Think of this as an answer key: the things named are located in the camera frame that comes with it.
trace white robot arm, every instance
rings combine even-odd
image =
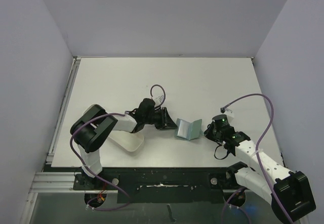
[[[315,201],[306,175],[300,171],[292,172],[275,162],[262,150],[256,150],[256,145],[245,133],[236,132],[234,127],[230,126],[225,114],[215,116],[204,134],[209,140],[223,146],[228,154],[231,153],[241,160],[228,168],[227,180],[234,182],[234,185],[250,189],[267,201],[281,222],[290,223],[282,208],[286,210],[292,221],[315,210]],[[273,192],[282,207],[275,200]]]
[[[166,107],[160,107],[160,100],[144,99],[138,108],[126,111],[123,114],[109,115],[100,105],[92,105],[84,115],[72,126],[70,133],[74,134],[80,127],[82,129],[74,137],[74,141],[80,151],[81,158],[85,162],[83,172],[91,178],[102,171],[99,149],[112,130],[121,130],[136,133],[143,129],[146,124],[154,124],[156,129],[176,129],[177,125],[168,114]],[[92,124],[83,126],[86,122],[98,116],[108,115],[95,120]]]

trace mounting bolt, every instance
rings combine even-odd
[[[212,185],[216,185],[217,184],[217,178],[212,178],[211,179],[211,183],[212,183]]]
[[[112,181],[111,181],[114,185],[118,185],[119,184],[119,180],[117,178],[114,178]]]

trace purple cable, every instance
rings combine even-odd
[[[241,100],[241,99],[244,99],[244,98],[247,98],[247,97],[250,97],[250,96],[262,96],[262,97],[264,97],[264,98],[269,102],[269,105],[270,105],[270,108],[271,108],[270,121],[269,121],[268,126],[266,127],[266,129],[264,130],[264,132],[262,133],[262,135],[260,136],[260,138],[258,139],[257,144],[256,144],[256,146],[255,146],[255,150],[257,151],[257,158],[258,158],[258,162],[259,162],[259,164],[260,164],[261,171],[262,171],[262,173],[263,173],[263,175],[264,175],[265,180],[267,181],[267,183],[268,183],[268,185],[269,185],[269,188],[270,188],[270,190],[271,190],[271,192],[272,192],[273,197],[275,198],[276,202],[278,203],[280,209],[281,209],[281,210],[283,211],[283,213],[285,214],[285,216],[286,216],[286,218],[288,219],[288,221],[289,221],[291,224],[293,224],[293,223],[294,223],[293,220],[290,218],[288,212],[286,211],[286,209],[284,208],[284,206],[283,206],[282,203],[280,202],[280,200],[279,200],[279,198],[278,198],[278,195],[275,193],[275,191],[274,191],[274,189],[273,189],[272,183],[271,183],[271,181],[270,181],[270,179],[269,179],[269,177],[268,177],[268,175],[267,175],[267,172],[266,172],[266,171],[264,170],[264,168],[263,168],[262,161],[261,161],[261,158],[260,158],[260,155],[259,155],[259,152],[258,152],[260,142],[261,142],[261,140],[263,139],[263,137],[265,136],[265,134],[268,132],[268,130],[269,130],[271,124],[272,124],[272,121],[273,121],[273,114],[274,114],[274,110],[273,110],[273,104],[272,104],[271,100],[270,100],[267,96],[265,96],[264,94],[248,94],[248,95],[242,96],[242,97],[240,97],[240,98],[238,98],[238,99],[235,99],[233,102],[230,102],[229,104],[227,104],[227,105],[224,107],[224,109],[226,109],[228,106],[232,105],[233,103],[237,102],[238,100]]]
[[[159,106],[161,106],[161,105],[164,103],[164,101],[166,100],[166,91],[164,90],[164,88],[163,88],[161,85],[159,85],[159,84],[154,84],[154,85],[151,87],[151,89],[150,89],[151,97],[153,97],[152,90],[153,90],[153,88],[156,87],[156,86],[158,86],[159,88],[162,89],[162,91],[163,91],[163,96],[164,96],[164,98],[163,98],[162,102],[160,103],[160,105],[157,105],[157,106],[156,106],[156,107],[159,107]]]
[[[80,128],[78,128],[78,129],[73,133],[73,135],[72,135],[72,137],[71,137],[71,139],[70,139],[70,147],[71,147],[72,151],[75,153],[75,155],[80,159],[82,165],[85,167],[85,169],[86,169],[89,173],[91,173],[93,176],[95,176],[95,177],[98,178],[99,180],[105,182],[106,184],[108,184],[108,185],[110,185],[110,186],[113,186],[113,187],[116,188],[117,190],[121,191],[124,195],[126,195],[126,196],[130,199],[131,197],[129,196],[129,194],[127,194],[127,192],[126,192],[125,190],[123,190],[122,188],[120,188],[120,187],[114,185],[113,183],[111,183],[111,182],[109,182],[109,181],[103,179],[102,177],[96,175],[93,171],[91,171],[91,169],[89,169],[89,168],[86,166],[86,163],[84,162],[84,160],[82,159],[82,157],[79,155],[79,153],[78,153],[78,152],[74,149],[74,147],[73,147],[73,140],[74,140],[75,136],[76,136],[76,135],[77,135],[77,134],[78,134],[78,133],[79,133],[79,132],[84,128],[84,127],[86,127],[87,125],[93,123],[94,121],[96,121],[96,120],[98,120],[98,119],[105,118],[105,117],[108,117],[108,116],[111,116],[111,115],[125,116],[124,114],[110,113],[110,114],[100,115],[100,116],[98,116],[98,117],[96,117],[96,118],[93,118],[93,119],[89,120],[88,122],[86,122],[85,124],[83,124]],[[90,203],[92,200],[94,200],[94,198],[91,199],[91,200],[89,200],[89,201],[87,202],[87,204],[89,205],[89,203]],[[98,211],[112,211],[112,210],[118,210],[118,209],[121,209],[121,208],[123,208],[123,207],[128,206],[129,204],[130,204],[130,201],[127,202],[126,204],[121,205],[121,206],[118,206],[118,207],[113,207],[113,208],[103,208],[103,209],[94,208],[94,210],[98,210]]]
[[[231,201],[231,199],[237,194],[237,193],[239,193],[239,192],[241,192],[241,191],[243,191],[245,189],[245,187],[242,187],[242,188],[239,188],[238,190],[236,190],[228,199],[227,199],[227,201],[226,201],[226,203],[225,203],[225,205],[224,205],[224,207],[223,207],[223,209],[222,209],[222,214],[221,214],[221,223],[224,223],[223,221],[224,221],[224,213],[225,213],[225,209],[226,209],[226,206],[227,205],[229,205],[229,202]],[[245,210],[243,210],[242,208],[240,208],[239,207],[239,209],[247,216],[247,218],[248,218],[248,220],[249,220],[249,224],[252,224],[252,222],[251,222],[251,219],[250,219],[250,217],[249,217],[249,215],[248,215],[248,213],[245,211]]]

